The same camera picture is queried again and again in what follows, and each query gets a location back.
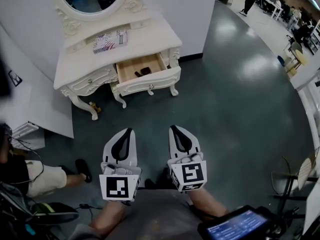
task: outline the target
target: green floor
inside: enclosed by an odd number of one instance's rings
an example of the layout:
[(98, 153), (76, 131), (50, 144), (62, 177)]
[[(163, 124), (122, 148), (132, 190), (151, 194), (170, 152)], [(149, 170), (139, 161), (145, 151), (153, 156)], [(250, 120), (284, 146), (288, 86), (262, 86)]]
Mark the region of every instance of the green floor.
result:
[[(107, 85), (93, 95), (102, 113), (92, 121), (86, 111), (72, 107), (74, 139), (48, 135), (41, 150), (49, 166), (85, 159), (93, 182), (60, 189), (45, 197), (72, 207), (101, 206), (99, 174), (103, 148), (117, 132), (133, 128), (138, 165), (143, 178), (155, 179), (169, 159), (168, 130), (172, 124), (197, 136), (207, 161), (206, 188), (232, 210), (245, 204), (277, 208), (270, 171), (292, 171), (313, 150), (306, 112), (285, 71), (265, 43), (225, 5), (216, 3), (203, 50), (203, 59), (181, 63), (179, 95), (169, 89), (124, 97), (127, 108), (113, 99)], [(63, 227), (66, 234), (77, 223), (89, 223), (89, 211)]]

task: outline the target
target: black pants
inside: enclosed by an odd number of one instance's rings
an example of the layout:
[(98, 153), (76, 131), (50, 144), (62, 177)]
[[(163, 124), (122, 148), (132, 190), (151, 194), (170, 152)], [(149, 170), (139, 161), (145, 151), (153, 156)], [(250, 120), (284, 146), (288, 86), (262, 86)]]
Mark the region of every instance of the black pants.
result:
[(98, 3), (101, 7), (101, 10), (107, 9), (111, 6), (116, 0), (98, 0)]
[(247, 14), (251, 7), (254, 5), (256, 0), (245, 0), (244, 2), (244, 13)]

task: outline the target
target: blue screen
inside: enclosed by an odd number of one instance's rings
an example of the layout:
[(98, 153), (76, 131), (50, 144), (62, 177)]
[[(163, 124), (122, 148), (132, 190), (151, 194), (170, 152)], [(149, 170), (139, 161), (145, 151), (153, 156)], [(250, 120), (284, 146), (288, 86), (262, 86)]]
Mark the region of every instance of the blue screen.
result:
[(207, 228), (215, 240), (238, 240), (256, 230), (267, 221), (266, 218), (248, 210), (219, 225)]

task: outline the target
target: dressing table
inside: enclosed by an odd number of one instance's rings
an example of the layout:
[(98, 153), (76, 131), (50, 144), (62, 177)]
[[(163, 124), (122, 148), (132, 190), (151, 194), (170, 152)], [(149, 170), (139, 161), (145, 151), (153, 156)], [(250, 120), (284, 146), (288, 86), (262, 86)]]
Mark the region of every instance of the dressing table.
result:
[[(179, 94), (175, 83), (181, 74), (178, 59), (182, 42), (166, 20), (151, 13), (142, 0), (115, 0), (107, 9), (96, 12), (89, 12), (90, 6), (77, 8), (79, 2), (70, 0), (55, 0), (55, 4), (65, 42), (54, 89), (90, 112), (92, 120), (98, 119), (97, 112), (79, 96), (89, 96), (104, 84), (110, 84), (115, 100), (124, 109), (127, 105), (122, 97), (129, 94), (147, 91), (152, 96), (153, 90), (161, 88), (169, 88), (172, 96)], [(115, 30), (127, 31), (127, 44), (94, 54), (96, 37)], [(150, 74), (135, 75), (146, 67)]]

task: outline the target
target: white floor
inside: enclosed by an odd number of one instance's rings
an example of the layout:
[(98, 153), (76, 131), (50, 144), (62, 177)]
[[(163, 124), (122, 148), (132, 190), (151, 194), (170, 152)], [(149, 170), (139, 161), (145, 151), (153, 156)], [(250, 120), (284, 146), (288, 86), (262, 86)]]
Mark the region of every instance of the white floor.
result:
[[(281, 55), (289, 43), (287, 35), (293, 36), (286, 29), (287, 23), (283, 22), (281, 18), (277, 21), (271, 19), (271, 15), (264, 14), (256, 3), (249, 10), (248, 15), (243, 16), (239, 11), (244, 8), (244, 5), (245, 0), (233, 0), (232, 5), (229, 7), (261, 37), (274, 55)], [(312, 57), (311, 52), (306, 47), (302, 46), (302, 50), (307, 59)]]

